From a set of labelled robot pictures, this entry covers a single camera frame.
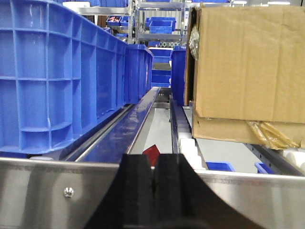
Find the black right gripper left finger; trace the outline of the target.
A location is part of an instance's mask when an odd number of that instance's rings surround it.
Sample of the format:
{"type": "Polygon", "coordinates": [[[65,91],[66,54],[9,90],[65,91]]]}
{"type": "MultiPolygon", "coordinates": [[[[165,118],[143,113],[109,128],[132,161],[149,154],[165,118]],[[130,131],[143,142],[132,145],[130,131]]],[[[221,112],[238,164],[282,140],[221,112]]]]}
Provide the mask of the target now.
{"type": "Polygon", "coordinates": [[[142,229],[152,222],[151,167],[145,155],[124,154],[86,229],[142,229]]]}

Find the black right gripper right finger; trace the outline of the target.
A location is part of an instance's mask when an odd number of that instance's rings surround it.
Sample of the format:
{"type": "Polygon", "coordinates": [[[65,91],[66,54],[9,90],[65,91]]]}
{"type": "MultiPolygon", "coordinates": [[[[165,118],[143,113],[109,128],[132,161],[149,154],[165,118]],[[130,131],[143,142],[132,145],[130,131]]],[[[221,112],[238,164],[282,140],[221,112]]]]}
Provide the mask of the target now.
{"type": "Polygon", "coordinates": [[[154,229],[259,229],[222,200],[182,154],[161,154],[155,166],[154,229]]]}

